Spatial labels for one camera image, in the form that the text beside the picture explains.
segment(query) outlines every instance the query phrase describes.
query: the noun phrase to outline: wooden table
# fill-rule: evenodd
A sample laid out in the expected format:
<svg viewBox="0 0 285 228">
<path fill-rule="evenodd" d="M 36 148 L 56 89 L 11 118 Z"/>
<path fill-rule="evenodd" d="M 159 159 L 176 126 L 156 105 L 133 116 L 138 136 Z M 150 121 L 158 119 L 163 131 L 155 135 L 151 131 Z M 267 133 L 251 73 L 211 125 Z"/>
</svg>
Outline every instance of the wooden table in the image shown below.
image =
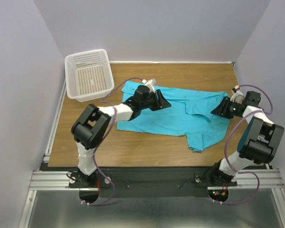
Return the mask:
<svg viewBox="0 0 285 228">
<path fill-rule="evenodd" d="M 116 86 L 137 76 L 155 78 L 158 86 L 227 91 L 230 95 L 231 88 L 238 84 L 231 64 L 112 64 L 111 68 Z M 119 90 L 108 100 L 119 104 L 122 97 Z M 100 99 L 80 103 L 65 96 L 48 164 L 50 167 L 77 166 L 77 147 L 70 131 L 89 103 L 106 106 L 100 103 Z M 234 118 L 230 122 L 227 134 L 238 121 L 239 118 Z M 244 129 L 243 125 L 234 134 L 229 154 L 237 149 Z M 211 166 L 224 157 L 225 140 L 203 152 L 193 152 L 188 148 L 185 136 L 118 131 L 115 126 L 98 149 L 96 159 L 100 166 Z"/>
</svg>

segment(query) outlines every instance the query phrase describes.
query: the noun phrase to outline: gray floor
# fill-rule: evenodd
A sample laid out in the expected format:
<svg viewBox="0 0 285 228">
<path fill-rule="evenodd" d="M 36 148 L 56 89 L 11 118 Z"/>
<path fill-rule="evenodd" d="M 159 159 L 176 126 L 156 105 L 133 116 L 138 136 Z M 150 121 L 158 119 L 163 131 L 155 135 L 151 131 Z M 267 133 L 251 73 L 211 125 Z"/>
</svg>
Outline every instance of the gray floor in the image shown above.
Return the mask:
<svg viewBox="0 0 285 228">
<path fill-rule="evenodd" d="M 228 201 L 254 190 L 230 190 Z M 206 198 L 113 199 L 110 205 L 81 205 L 77 191 L 39 191 L 30 228 L 281 228 L 271 190 L 242 205 Z"/>
</svg>

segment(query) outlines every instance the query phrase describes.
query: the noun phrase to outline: blue fabric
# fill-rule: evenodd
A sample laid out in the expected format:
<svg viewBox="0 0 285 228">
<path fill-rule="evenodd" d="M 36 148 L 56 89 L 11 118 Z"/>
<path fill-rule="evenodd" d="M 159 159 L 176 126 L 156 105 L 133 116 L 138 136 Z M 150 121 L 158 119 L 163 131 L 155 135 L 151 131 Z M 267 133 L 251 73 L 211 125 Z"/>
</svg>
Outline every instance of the blue fabric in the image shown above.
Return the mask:
<svg viewBox="0 0 285 228">
<path fill-rule="evenodd" d="M 139 83 L 126 82 L 122 91 L 123 101 L 132 96 Z M 181 136 L 186 135 L 188 146 L 194 151 L 203 151 L 224 139 L 229 119 L 212 115 L 226 92 L 203 92 L 156 86 L 172 105 L 159 111 L 142 110 L 140 116 L 131 121 L 120 121 L 117 129 Z"/>
</svg>

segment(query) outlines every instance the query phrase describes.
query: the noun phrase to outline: white wall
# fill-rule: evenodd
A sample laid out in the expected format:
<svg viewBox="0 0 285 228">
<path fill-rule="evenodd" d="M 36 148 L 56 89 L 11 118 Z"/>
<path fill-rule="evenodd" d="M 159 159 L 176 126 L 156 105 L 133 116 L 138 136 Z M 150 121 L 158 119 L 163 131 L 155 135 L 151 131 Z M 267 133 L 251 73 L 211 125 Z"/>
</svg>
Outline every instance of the white wall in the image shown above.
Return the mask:
<svg viewBox="0 0 285 228">
<path fill-rule="evenodd" d="M 274 104 L 271 119 L 285 128 L 285 0 L 272 0 L 236 64 L 240 83 L 258 85 Z M 269 108 L 267 102 L 262 106 Z M 285 132 L 272 162 L 285 181 Z"/>
<path fill-rule="evenodd" d="M 61 91 L 63 58 L 32 0 L 0 0 L 0 228 L 18 227 Z"/>
<path fill-rule="evenodd" d="M 61 53 L 235 61 L 269 0 L 34 0 Z"/>
</svg>

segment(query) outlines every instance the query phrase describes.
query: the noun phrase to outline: white plastic basket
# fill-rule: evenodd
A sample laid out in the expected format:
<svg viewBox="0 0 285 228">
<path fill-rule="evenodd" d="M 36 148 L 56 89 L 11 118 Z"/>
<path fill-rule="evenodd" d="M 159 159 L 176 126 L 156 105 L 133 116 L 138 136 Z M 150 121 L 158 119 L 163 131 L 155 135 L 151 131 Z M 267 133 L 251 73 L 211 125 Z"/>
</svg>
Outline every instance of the white plastic basket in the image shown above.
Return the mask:
<svg viewBox="0 0 285 228">
<path fill-rule="evenodd" d="M 69 55 L 65 59 L 66 93 L 71 99 L 89 101 L 108 95 L 114 88 L 108 55 L 104 49 Z"/>
</svg>

